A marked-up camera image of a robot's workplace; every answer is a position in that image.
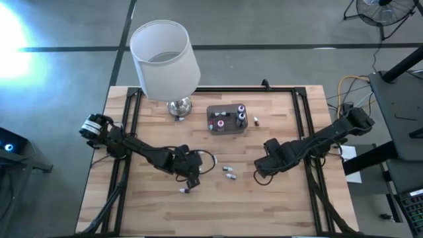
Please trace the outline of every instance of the wooden table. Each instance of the wooden table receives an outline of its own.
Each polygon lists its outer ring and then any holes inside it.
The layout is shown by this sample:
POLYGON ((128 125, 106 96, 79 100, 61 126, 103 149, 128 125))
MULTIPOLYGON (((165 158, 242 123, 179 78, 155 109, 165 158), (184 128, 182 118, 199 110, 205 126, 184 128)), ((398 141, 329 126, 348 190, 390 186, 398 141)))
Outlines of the wooden table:
MULTIPOLYGON (((331 123, 325 94, 320 85, 306 89, 318 131, 331 123)), ((110 88, 104 114, 115 122, 122 119, 126 91, 127 87, 110 88)), ((216 168, 202 175, 201 185, 190 194, 181 194, 179 189, 186 186, 184 183, 176 182, 174 175, 154 169, 142 156, 133 154, 121 235, 315 235, 302 162, 285 173, 278 173, 268 186, 258 185, 252 177, 253 161, 265 156, 266 140, 277 138, 283 143, 298 139, 290 93, 194 93, 191 99, 191 114, 183 122, 175 122, 165 102, 149 101, 143 96, 138 137, 156 147, 187 144, 190 149, 206 149, 217 155, 216 168), (206 126, 207 106, 233 103, 247 106, 250 126, 243 134, 212 136, 206 126), (253 116, 259 118, 259 127, 253 125, 253 116), (225 176, 221 169, 224 165, 234 168, 237 180, 225 176)), ((105 151, 97 151, 93 161, 104 154, 105 151)), ((206 155, 203 161, 203 169, 212 165, 206 155)), ((112 164, 109 158, 91 169, 77 231, 86 228, 104 205, 112 164)), ((328 156, 323 171, 330 201, 348 225, 358 230, 339 157, 328 156)), ((325 230, 321 204, 319 210, 325 230)), ((114 212, 116 209, 112 211, 111 224, 114 224, 114 212)))

